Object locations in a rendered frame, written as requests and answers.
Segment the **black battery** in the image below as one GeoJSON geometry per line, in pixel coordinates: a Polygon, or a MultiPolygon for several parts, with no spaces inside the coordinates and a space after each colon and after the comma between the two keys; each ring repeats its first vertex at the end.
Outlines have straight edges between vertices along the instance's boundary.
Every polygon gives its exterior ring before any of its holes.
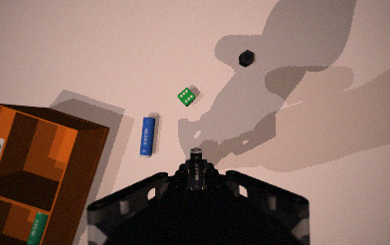
{"type": "Polygon", "coordinates": [[[202,183],[202,149],[190,149],[191,158],[191,188],[193,190],[200,190],[203,188],[202,183]]]}

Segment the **orange rack of three bins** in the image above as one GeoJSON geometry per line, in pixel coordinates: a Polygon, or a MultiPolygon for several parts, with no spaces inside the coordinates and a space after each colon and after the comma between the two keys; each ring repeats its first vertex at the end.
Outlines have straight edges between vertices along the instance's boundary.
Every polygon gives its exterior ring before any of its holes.
{"type": "Polygon", "coordinates": [[[73,245],[110,127],[50,108],[0,104],[0,245],[73,245]]]}

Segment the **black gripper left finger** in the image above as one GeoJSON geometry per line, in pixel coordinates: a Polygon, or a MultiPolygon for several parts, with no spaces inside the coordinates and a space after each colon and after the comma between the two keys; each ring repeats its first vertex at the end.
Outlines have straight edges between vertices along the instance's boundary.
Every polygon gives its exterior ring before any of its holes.
{"type": "Polygon", "coordinates": [[[160,198],[159,206],[186,200],[190,177],[191,159],[186,159],[172,176],[158,172],[91,203],[87,207],[88,245],[102,245],[118,224],[160,198]],[[155,196],[148,199],[154,187],[155,196]]]}

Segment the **green aa battery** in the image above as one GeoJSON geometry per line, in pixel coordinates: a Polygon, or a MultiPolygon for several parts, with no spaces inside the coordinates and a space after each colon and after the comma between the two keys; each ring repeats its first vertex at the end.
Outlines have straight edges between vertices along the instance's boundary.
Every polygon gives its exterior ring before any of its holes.
{"type": "Polygon", "coordinates": [[[39,245],[42,235],[45,231],[45,227],[48,221],[49,215],[38,212],[36,214],[30,236],[27,241],[27,245],[39,245]]]}

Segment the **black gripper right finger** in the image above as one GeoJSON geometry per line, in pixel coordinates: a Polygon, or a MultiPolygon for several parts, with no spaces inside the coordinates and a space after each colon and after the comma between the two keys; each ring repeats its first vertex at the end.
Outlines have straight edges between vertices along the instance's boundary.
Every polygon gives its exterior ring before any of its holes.
{"type": "Polygon", "coordinates": [[[209,189],[210,199],[237,203],[238,197],[279,219],[304,245],[310,245],[309,201],[305,197],[236,170],[219,174],[207,159],[202,159],[202,183],[203,189],[209,189]],[[240,185],[246,188],[247,197],[240,194],[240,185]]]}

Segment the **green die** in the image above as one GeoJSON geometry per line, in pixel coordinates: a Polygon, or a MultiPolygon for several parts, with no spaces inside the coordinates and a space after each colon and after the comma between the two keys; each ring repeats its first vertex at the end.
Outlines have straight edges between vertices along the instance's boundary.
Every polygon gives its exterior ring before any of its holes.
{"type": "Polygon", "coordinates": [[[185,88],[177,97],[186,107],[195,100],[195,96],[188,88],[185,88]]]}

